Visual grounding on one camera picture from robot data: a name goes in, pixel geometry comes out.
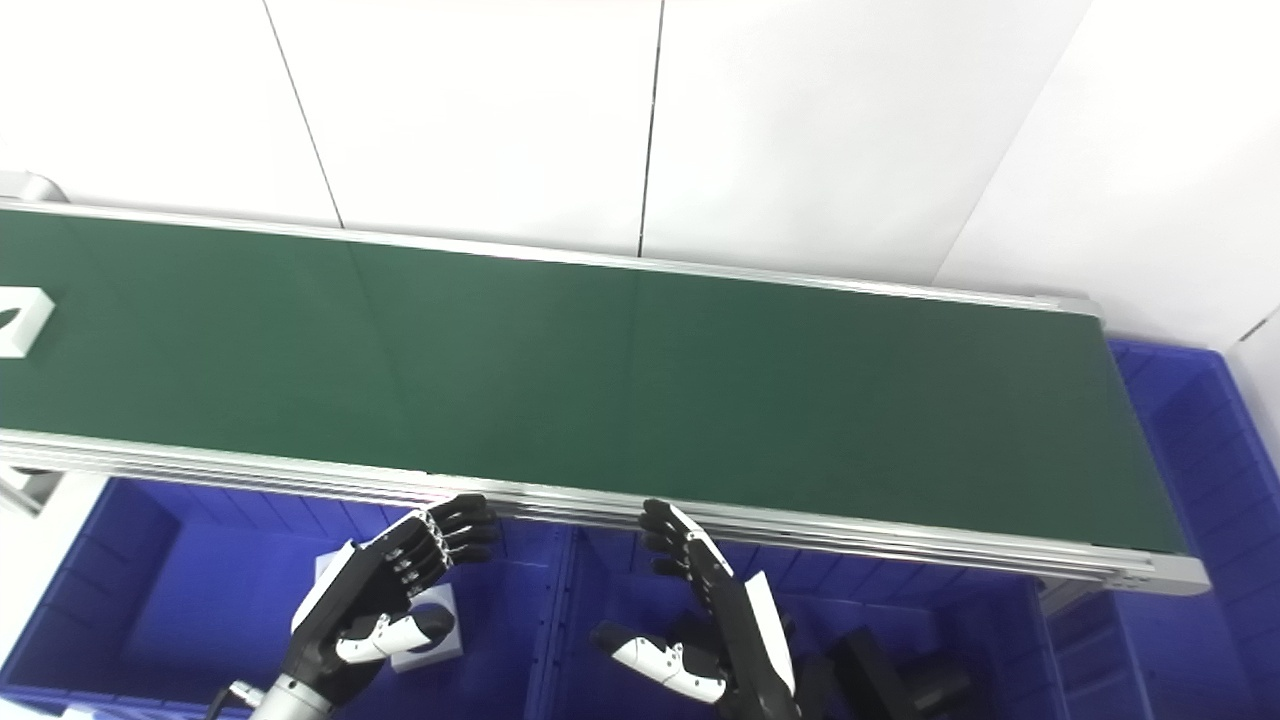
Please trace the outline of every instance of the white object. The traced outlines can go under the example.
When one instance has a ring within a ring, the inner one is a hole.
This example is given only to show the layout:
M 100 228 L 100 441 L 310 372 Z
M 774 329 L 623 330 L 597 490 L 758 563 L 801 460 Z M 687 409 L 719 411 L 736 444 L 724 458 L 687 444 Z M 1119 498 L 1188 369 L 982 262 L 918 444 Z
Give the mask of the white object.
M 724 694 L 723 679 L 701 678 L 685 670 L 684 643 L 662 650 L 648 638 L 636 637 L 620 647 L 612 657 L 664 688 L 698 702 L 710 705 Z
M 236 680 L 230 687 L 232 694 L 241 698 L 244 705 L 256 708 L 262 705 L 262 698 L 266 693 L 255 688 L 253 685 L 246 683 L 244 680 Z
M 0 287 L 0 319 L 10 310 L 17 315 L 0 327 L 0 357 L 26 357 L 54 311 L 54 301 L 38 287 Z
M 315 577 L 316 587 L 321 584 L 328 585 L 332 578 L 325 578 L 325 570 L 333 565 L 334 557 L 339 552 L 346 552 L 347 548 L 339 550 L 338 552 L 330 552 L 328 555 L 321 555 L 316 557 Z M 430 650 L 422 652 L 396 652 L 392 655 L 392 670 L 396 673 L 406 673 L 408 670 L 415 670 L 425 665 L 434 665 L 436 662 L 443 662 L 445 660 L 452 660 L 454 657 L 462 656 L 462 623 L 458 618 L 458 603 L 453 598 L 453 585 L 445 583 L 443 585 L 433 585 L 425 591 L 413 596 L 410 601 L 410 610 L 416 610 L 424 605 L 439 605 L 453 615 L 453 630 L 444 637 L 438 644 L 433 646 Z M 297 619 L 294 619 L 294 626 L 297 625 Z
M 764 651 L 769 655 L 769 664 L 773 671 L 782 678 L 782 682 L 796 692 L 796 676 L 791 669 L 791 651 L 787 648 L 787 635 L 782 629 L 782 620 L 778 607 L 773 603 L 773 591 L 769 589 L 769 579 L 764 571 L 759 571 L 745 583 L 746 597 L 751 602 L 751 612 L 755 614 L 755 626 L 760 629 L 760 639 L 764 641 Z

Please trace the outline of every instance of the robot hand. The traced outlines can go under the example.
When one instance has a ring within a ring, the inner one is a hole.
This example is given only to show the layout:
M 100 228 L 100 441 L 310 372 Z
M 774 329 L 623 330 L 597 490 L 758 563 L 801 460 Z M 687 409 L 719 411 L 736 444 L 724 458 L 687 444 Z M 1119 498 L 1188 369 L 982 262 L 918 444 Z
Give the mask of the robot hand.
M 714 703 L 724 717 L 799 719 L 791 655 L 764 574 L 745 583 L 735 578 L 707 532 L 669 502 L 645 501 L 640 527 L 645 547 L 664 555 L 653 561 L 654 571 L 689 580 L 724 653 L 668 644 L 608 621 L 591 633 L 593 642 L 663 687 Z
M 413 510 L 365 544 L 348 541 L 293 616 L 280 678 L 251 720 L 323 720 L 396 653 L 453 630 L 448 610 L 410 600 L 457 562 L 489 560 L 497 518 L 483 495 Z

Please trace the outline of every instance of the blue storage crate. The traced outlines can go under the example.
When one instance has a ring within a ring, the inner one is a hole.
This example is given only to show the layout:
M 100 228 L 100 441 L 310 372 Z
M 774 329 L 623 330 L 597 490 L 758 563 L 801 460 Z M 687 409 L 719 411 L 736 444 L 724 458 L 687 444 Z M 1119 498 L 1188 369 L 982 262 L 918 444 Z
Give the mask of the blue storage crate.
M 637 533 L 575 530 L 556 618 L 553 691 L 545 720 L 712 719 L 712 707 L 657 688 L 591 646 L 591 629 L 613 620 L 662 634 L 685 611 L 698 612 L 689 584 L 649 570 L 653 553 Z M 824 652 L 845 633 L 869 626 L 895 661 L 950 651 L 975 678 L 974 702 L 952 717 L 1064 720 L 1061 688 L 1044 620 L 1029 578 L 952 566 L 723 543 L 748 577 L 764 570 L 778 609 L 795 624 L 797 659 Z M 838 698 L 832 717 L 849 712 Z
M 202 717 L 234 679 L 269 685 L 315 559 L 404 509 L 111 480 L 0 670 L 0 694 L 122 719 Z M 348 717 L 521 717 L 543 680 L 563 528 L 502 521 L 493 562 L 445 575 L 465 656 L 387 670 Z M 246 716 L 229 708 L 225 716 Z
M 1213 591 L 1114 593 L 1051 620 L 1073 715 L 1280 717 L 1280 483 L 1216 352 L 1112 342 Z

